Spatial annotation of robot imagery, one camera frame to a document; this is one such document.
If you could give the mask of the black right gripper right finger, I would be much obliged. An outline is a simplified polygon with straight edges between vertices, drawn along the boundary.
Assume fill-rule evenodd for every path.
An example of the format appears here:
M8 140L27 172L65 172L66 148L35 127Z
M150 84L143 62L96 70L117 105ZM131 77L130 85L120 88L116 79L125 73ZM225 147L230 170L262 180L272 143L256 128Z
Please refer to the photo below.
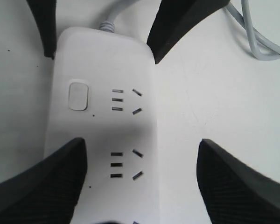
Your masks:
M280 224L280 183L203 139L196 179L213 224Z

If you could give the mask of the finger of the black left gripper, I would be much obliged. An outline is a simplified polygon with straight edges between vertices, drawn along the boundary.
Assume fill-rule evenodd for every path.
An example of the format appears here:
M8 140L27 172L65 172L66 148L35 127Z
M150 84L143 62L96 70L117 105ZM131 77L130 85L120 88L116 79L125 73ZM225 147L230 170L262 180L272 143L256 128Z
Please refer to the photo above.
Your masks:
M27 0L42 41L43 54L54 59L57 48L56 0Z
M202 20L229 4L229 0L162 0L147 45L155 64Z

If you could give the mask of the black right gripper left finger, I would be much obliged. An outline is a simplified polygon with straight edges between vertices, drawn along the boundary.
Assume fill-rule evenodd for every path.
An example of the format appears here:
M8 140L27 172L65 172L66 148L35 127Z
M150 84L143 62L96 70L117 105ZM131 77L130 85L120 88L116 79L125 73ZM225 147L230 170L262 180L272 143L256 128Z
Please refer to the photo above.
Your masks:
M69 224L87 173L86 143L74 138L0 183L0 224Z

